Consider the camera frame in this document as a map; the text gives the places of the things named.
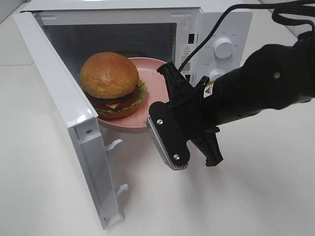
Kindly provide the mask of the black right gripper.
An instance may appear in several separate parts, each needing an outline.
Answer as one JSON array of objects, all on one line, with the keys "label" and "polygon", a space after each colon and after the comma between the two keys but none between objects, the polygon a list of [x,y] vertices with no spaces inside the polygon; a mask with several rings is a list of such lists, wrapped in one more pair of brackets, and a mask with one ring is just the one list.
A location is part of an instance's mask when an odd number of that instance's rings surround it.
[{"label": "black right gripper", "polygon": [[191,140],[204,154],[207,167],[218,165],[223,161],[216,137],[220,129],[206,119],[201,106],[201,98],[209,78],[202,77],[197,86],[193,87],[178,72],[173,62],[163,64],[157,72],[165,79],[169,107],[185,139]]}]

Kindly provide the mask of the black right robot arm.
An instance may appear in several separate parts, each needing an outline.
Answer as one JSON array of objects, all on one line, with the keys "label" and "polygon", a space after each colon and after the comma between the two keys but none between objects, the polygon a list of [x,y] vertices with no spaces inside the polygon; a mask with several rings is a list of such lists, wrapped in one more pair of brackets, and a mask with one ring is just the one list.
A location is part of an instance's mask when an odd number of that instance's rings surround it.
[{"label": "black right robot arm", "polygon": [[214,80],[204,76],[192,86],[172,62],[157,69],[165,78],[169,101],[149,108],[147,124],[164,163],[173,170],[188,166],[187,141],[216,166],[222,155],[219,126],[311,101],[315,96],[315,35],[305,32],[293,46],[267,44],[244,65]]}]

